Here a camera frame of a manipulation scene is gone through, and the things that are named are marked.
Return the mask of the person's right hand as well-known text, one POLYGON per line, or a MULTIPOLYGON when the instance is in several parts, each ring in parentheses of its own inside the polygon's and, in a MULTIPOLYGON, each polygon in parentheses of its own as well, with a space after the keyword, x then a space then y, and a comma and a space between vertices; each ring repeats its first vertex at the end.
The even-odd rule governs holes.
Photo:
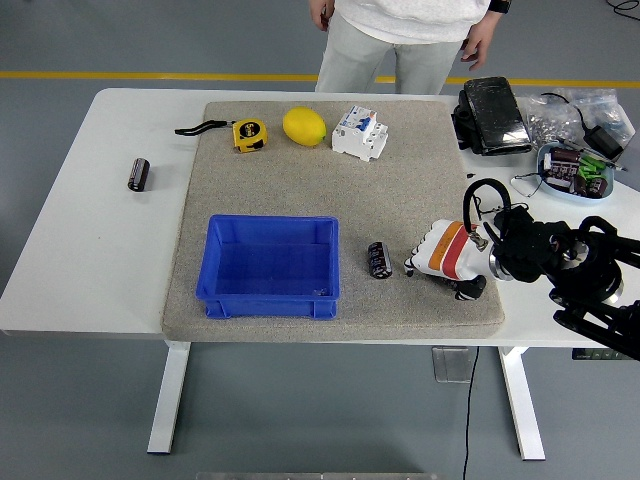
POLYGON ((313 24, 321 31, 326 32, 330 20, 334 14, 334 0, 309 0, 309 13, 313 24))

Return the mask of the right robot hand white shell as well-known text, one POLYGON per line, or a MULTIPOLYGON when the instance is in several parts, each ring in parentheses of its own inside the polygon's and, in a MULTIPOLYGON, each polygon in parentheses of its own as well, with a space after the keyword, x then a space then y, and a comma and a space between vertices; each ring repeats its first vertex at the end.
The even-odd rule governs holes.
POLYGON ((477 300, 493 279, 489 254, 491 244, 475 234, 472 236, 461 221, 437 220, 421 242, 404 261, 407 276, 419 272, 444 281, 455 291, 458 300, 477 300))

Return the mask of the person's left hand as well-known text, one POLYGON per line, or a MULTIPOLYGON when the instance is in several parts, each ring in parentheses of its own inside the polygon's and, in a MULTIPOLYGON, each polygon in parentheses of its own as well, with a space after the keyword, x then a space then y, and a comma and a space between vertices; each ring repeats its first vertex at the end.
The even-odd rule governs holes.
POLYGON ((461 61, 469 64, 469 71, 477 70, 486 63, 495 29, 502 16, 502 13, 488 11, 470 28, 461 46, 461 61))

